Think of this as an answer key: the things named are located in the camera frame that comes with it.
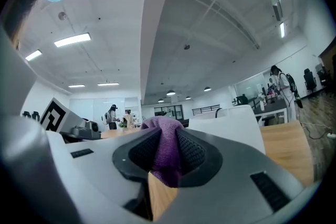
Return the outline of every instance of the ceiling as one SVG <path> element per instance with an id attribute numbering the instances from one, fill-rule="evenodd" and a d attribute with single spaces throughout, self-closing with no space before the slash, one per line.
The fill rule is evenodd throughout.
<path id="1" fill-rule="evenodd" d="M 23 57 L 35 72 L 69 92 L 99 91 L 97 83 L 118 82 L 119 90 L 139 87 L 139 36 L 143 0 L 39 0 L 20 39 Z M 60 20 L 58 14 L 67 18 Z M 89 33 L 91 41 L 57 48 L 55 41 Z M 85 88 L 68 88 L 84 84 Z"/>
<path id="2" fill-rule="evenodd" d="M 281 6 L 288 34 L 298 24 L 299 0 Z M 157 103 L 171 89 L 179 101 L 201 95 L 214 71 L 281 40 L 279 25 L 272 0 L 165 0 L 144 103 Z"/>

